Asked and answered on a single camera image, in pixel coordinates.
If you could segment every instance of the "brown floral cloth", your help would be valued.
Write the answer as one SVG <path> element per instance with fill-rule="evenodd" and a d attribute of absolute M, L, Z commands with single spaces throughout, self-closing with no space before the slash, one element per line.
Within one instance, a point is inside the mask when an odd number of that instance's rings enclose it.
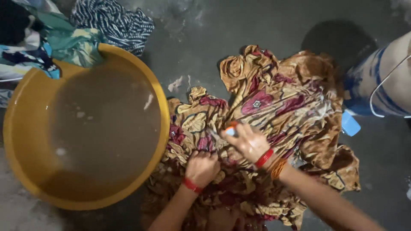
<path fill-rule="evenodd" d="M 318 181 L 339 192 L 360 190 L 359 160 L 337 144 L 343 99 L 330 57 L 301 51 L 279 61 L 268 50 L 248 46 L 243 55 L 221 62 L 220 75 L 236 96 L 231 107 L 203 87 L 191 89 L 189 104 L 169 100 L 169 143 L 142 205 L 146 228 L 178 189 L 191 152 L 207 150 L 218 152 L 222 170 L 196 200 L 182 230 L 204 230 L 213 206 L 237 206 L 247 216 L 300 229 L 304 202 L 209 133 L 233 120 L 259 128 L 275 154 Z"/>

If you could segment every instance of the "forearm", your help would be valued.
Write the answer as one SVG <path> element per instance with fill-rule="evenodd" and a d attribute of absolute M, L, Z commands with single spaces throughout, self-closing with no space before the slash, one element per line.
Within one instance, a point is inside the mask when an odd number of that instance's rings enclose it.
<path fill-rule="evenodd" d="M 280 173 L 280 180 L 335 230 L 384 230 L 336 191 L 294 169 L 291 165 L 284 167 Z"/>
<path fill-rule="evenodd" d="M 181 185 L 148 231 L 178 231 L 198 194 Z"/>

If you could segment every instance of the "striped cloth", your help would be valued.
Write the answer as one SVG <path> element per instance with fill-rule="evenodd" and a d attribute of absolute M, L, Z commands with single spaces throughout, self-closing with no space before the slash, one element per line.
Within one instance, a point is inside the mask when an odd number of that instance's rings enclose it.
<path fill-rule="evenodd" d="M 145 42 L 154 29 L 152 19 L 140 8 L 132 12 L 115 0 L 77 0 L 70 21 L 80 29 L 100 30 L 108 44 L 136 56 L 143 54 Z"/>

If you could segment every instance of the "red bangle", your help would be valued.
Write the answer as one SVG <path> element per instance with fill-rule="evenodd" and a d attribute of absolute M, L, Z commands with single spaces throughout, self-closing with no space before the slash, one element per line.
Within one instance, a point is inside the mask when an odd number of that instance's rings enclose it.
<path fill-rule="evenodd" d="M 200 194 L 203 191 L 203 188 L 198 187 L 197 185 L 195 185 L 190 179 L 188 179 L 187 177 L 184 177 L 184 181 L 183 184 L 188 188 L 193 190 L 195 193 Z"/>
<path fill-rule="evenodd" d="M 255 163 L 257 168 L 261 168 L 267 160 L 272 156 L 274 151 L 270 148 L 268 151 L 266 151 Z"/>

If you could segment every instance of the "teal cloth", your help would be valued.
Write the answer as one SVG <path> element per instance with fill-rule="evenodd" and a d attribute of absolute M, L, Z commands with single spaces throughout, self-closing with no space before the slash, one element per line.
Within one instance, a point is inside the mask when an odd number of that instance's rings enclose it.
<path fill-rule="evenodd" d="M 106 43 L 101 31 L 76 29 L 63 14 L 40 12 L 27 5 L 24 7 L 46 25 L 41 35 L 52 48 L 51 57 L 81 67 L 92 67 L 103 61 L 97 49 L 99 43 Z"/>

